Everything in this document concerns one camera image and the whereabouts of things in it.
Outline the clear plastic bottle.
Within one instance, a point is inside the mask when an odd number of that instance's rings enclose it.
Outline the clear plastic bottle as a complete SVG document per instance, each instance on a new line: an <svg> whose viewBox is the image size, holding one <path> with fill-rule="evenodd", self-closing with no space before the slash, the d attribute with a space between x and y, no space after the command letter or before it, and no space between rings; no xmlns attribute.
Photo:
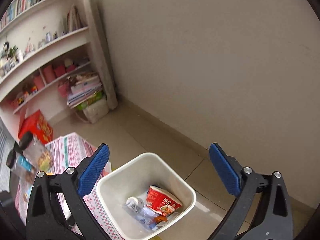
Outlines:
<svg viewBox="0 0 320 240"><path fill-rule="evenodd" d="M144 228L148 230L156 230L157 223L155 218L158 214L146 206L144 201L138 197L129 197L122 205L122 208Z"/></svg>

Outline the red instant noodle cup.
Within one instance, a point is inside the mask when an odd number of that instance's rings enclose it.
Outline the red instant noodle cup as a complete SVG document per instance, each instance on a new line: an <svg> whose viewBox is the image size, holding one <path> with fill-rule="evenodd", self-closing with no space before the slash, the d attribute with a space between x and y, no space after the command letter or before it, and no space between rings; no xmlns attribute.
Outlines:
<svg viewBox="0 0 320 240"><path fill-rule="evenodd" d="M153 212L164 217L169 216L183 206L173 194L153 185L149 187L146 205Z"/></svg>

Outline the white plastic trash bin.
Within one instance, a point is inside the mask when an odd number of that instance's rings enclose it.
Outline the white plastic trash bin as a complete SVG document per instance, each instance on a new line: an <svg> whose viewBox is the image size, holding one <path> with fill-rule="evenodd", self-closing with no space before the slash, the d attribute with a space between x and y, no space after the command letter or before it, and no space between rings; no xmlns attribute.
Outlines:
<svg viewBox="0 0 320 240"><path fill-rule="evenodd" d="M123 205L129 197L146 197L159 186L182 202L179 215L157 230L144 228ZM143 153L97 182L96 192L109 220L123 239L151 239L186 216L196 204L196 193L161 157Z"/></svg>

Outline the jar with nuts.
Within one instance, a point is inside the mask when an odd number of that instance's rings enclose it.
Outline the jar with nuts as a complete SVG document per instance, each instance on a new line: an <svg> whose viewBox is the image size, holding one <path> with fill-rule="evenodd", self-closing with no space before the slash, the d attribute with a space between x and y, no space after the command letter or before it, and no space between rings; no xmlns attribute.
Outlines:
<svg viewBox="0 0 320 240"><path fill-rule="evenodd" d="M54 165L54 158L44 144L30 131L27 131L19 142L23 155L39 171L49 171Z"/></svg>

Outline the jar with blue label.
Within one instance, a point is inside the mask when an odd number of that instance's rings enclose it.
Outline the jar with blue label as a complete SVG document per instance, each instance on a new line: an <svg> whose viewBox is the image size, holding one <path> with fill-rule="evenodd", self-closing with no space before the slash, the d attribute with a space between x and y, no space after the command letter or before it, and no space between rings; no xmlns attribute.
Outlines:
<svg viewBox="0 0 320 240"><path fill-rule="evenodd" d="M7 167L19 178L33 184L36 177L36 168L15 150L11 150L7 156Z"/></svg>

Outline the red gift box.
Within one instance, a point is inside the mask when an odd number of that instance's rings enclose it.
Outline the red gift box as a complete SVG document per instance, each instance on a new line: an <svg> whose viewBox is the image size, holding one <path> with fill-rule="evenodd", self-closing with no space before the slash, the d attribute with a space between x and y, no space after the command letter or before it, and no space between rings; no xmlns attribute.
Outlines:
<svg viewBox="0 0 320 240"><path fill-rule="evenodd" d="M22 121L18 139L21 139L27 131L33 133L43 144L53 140L53 129L40 110L37 110Z"/></svg>

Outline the orange peel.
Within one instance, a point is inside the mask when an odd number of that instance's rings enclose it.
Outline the orange peel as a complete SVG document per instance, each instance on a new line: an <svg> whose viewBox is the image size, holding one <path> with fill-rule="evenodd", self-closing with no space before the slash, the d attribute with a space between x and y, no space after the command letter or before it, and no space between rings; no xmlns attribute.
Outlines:
<svg viewBox="0 0 320 240"><path fill-rule="evenodd" d="M156 223L156 224L159 224L159 223L161 223L161 222L167 222L168 220L167 220L167 218L166 217L164 217L164 216L157 216L157 217L155 217L154 219L154 222Z"/></svg>

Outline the white woven bag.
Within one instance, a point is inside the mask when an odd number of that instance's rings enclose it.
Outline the white woven bag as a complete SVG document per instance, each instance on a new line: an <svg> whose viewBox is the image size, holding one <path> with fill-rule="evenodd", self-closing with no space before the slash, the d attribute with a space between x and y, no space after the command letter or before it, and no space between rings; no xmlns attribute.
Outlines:
<svg viewBox="0 0 320 240"><path fill-rule="evenodd" d="M109 108L107 105L107 100L103 96L100 100L96 101L95 103L87 106L83 113L89 123L94 124L101 118L103 118L109 112Z"/></svg>

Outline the pink basket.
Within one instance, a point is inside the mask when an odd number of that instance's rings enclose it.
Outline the pink basket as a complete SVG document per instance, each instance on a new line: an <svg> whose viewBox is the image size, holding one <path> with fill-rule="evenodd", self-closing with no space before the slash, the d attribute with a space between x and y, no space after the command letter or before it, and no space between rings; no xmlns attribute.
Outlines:
<svg viewBox="0 0 320 240"><path fill-rule="evenodd" d="M67 98L67 95L69 93L69 82L59 83L57 89L63 98Z"/></svg>

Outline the stack of books and papers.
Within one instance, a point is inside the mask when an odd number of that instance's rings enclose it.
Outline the stack of books and papers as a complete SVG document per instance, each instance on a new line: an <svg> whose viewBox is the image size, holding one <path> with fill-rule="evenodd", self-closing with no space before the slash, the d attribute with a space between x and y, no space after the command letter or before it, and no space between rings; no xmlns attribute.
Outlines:
<svg viewBox="0 0 320 240"><path fill-rule="evenodd" d="M95 72L74 74L68 79L67 105L83 110L104 96L100 77Z"/></svg>

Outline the pink pen holder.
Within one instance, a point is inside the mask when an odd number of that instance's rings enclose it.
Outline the pink pen holder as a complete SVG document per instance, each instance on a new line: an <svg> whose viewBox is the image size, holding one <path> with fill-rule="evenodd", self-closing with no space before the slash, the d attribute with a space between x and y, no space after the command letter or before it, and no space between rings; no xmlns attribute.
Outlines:
<svg viewBox="0 0 320 240"><path fill-rule="evenodd" d="M33 82L34 82L35 86L37 87L37 90L41 90L45 87L43 78L40 75L34 76Z"/></svg>

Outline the pink storage bin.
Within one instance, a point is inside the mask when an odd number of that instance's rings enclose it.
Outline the pink storage bin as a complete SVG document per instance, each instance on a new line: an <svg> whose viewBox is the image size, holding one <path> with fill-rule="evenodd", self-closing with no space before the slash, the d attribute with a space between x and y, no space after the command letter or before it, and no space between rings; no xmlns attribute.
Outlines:
<svg viewBox="0 0 320 240"><path fill-rule="evenodd" d="M56 79L52 65L48 65L42 70L46 83L51 83Z"/></svg>

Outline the beige curtain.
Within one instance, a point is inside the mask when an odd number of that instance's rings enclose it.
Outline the beige curtain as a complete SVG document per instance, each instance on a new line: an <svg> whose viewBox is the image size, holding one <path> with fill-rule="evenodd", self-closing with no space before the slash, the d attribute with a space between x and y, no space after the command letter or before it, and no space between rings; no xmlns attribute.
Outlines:
<svg viewBox="0 0 320 240"><path fill-rule="evenodd" d="M118 106L114 88L114 74L109 54L106 34L100 18L96 0L76 0L81 19L88 26L89 57L95 71L99 74L110 110Z"/></svg>

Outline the small potted plant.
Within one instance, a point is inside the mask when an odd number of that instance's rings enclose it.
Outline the small potted plant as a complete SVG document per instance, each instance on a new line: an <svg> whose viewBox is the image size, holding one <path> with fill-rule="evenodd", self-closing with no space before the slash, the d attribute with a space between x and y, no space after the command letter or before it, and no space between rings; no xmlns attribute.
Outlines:
<svg viewBox="0 0 320 240"><path fill-rule="evenodd" d="M8 59L17 61L17 51L18 51L17 46L11 47L8 52Z"/></svg>

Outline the white bookshelf unit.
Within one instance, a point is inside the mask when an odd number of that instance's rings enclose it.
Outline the white bookshelf unit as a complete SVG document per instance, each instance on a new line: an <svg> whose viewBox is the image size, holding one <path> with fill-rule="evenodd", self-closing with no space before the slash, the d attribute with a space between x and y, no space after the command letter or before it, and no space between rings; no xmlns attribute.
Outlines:
<svg viewBox="0 0 320 240"><path fill-rule="evenodd" d="M40 110L45 119L54 125L71 113L67 100L58 91L58 84L66 77L63 74L52 82L44 77L48 66L57 66L64 59L72 59L80 66L77 71L93 65L85 61L89 48L89 28L62 33L62 22L71 13L72 7L81 10L82 0L46 0L39 10L24 18L6 35L10 44L25 49L31 43L35 49L23 61L1 78L1 119L14 139L25 117ZM14 108L10 100L20 95L23 86L39 75L44 87Z"/></svg>

